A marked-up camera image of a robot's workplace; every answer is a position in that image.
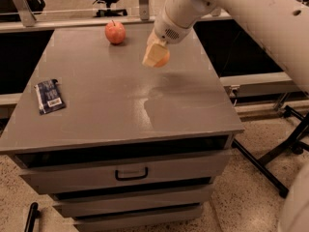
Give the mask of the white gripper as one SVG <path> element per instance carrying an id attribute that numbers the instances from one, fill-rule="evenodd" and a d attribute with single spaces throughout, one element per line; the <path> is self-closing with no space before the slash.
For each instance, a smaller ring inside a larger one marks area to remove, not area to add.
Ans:
<path id="1" fill-rule="evenodd" d="M 143 58 L 143 65 L 147 67 L 155 66 L 155 56 L 164 55 L 168 50 L 166 43 L 178 44 L 191 31 L 193 18 L 179 13 L 168 13 L 164 7 L 154 21 L 154 30 L 147 39 L 147 48 Z"/>

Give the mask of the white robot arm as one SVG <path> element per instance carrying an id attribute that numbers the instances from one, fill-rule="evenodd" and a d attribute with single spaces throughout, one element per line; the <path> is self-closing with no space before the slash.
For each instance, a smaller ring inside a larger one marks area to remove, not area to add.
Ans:
<path id="1" fill-rule="evenodd" d="M 225 10 L 304 93 L 309 93 L 309 8 L 295 0 L 166 0 L 155 18 L 143 64 L 156 67 L 194 23 Z"/>

